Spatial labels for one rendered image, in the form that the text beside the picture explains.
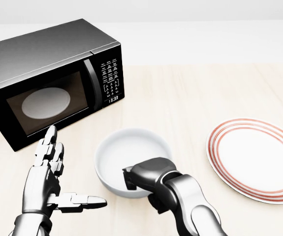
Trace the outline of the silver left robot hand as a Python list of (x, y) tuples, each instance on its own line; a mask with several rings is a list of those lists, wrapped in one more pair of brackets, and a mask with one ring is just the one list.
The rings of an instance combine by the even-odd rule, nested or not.
[(102, 197), (61, 194), (58, 177), (63, 174), (64, 146), (57, 143), (57, 129), (51, 125), (35, 151), (35, 162), (30, 168), (23, 192), (23, 213), (42, 213), (50, 217), (54, 210), (63, 213), (82, 212), (107, 206)]

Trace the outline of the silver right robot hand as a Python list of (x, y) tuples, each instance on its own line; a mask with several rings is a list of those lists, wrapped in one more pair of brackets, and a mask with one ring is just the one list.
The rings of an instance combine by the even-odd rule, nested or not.
[(150, 192), (148, 200), (159, 214), (177, 209), (178, 200), (165, 183), (182, 174), (171, 160), (163, 157), (152, 158), (124, 168), (123, 174), (128, 190), (140, 187)]

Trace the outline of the white bowl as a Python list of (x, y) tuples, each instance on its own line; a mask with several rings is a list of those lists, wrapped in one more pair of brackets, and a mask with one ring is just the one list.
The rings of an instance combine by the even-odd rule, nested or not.
[(150, 192), (127, 190), (123, 168), (142, 161), (164, 157), (172, 160), (169, 144), (158, 134), (143, 128), (124, 128), (110, 134), (95, 152), (94, 167), (102, 184), (110, 192), (125, 198), (144, 198)]

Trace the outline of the white microwave turntable plate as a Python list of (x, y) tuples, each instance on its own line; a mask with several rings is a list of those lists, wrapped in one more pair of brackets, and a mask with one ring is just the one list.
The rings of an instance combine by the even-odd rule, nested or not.
[(62, 113), (70, 103), (62, 88), (43, 88), (30, 94), (22, 104), (23, 113), (32, 119), (47, 119)]

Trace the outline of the white plate with red rings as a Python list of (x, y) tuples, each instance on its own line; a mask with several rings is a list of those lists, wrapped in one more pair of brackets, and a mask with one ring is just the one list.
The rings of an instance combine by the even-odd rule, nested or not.
[(256, 201), (283, 204), (283, 129), (254, 118), (218, 124), (206, 140), (208, 160), (231, 188)]

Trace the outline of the black microwave oven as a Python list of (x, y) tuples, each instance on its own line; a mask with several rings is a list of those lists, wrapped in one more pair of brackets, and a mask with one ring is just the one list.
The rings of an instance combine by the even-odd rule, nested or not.
[[(44, 137), (50, 125), (62, 129), (95, 113), (86, 59), (100, 83), (102, 108), (123, 99), (121, 44), (84, 19), (0, 41), (0, 132), (14, 151)], [(52, 118), (26, 116), (23, 101), (44, 88), (66, 90), (69, 106)]]

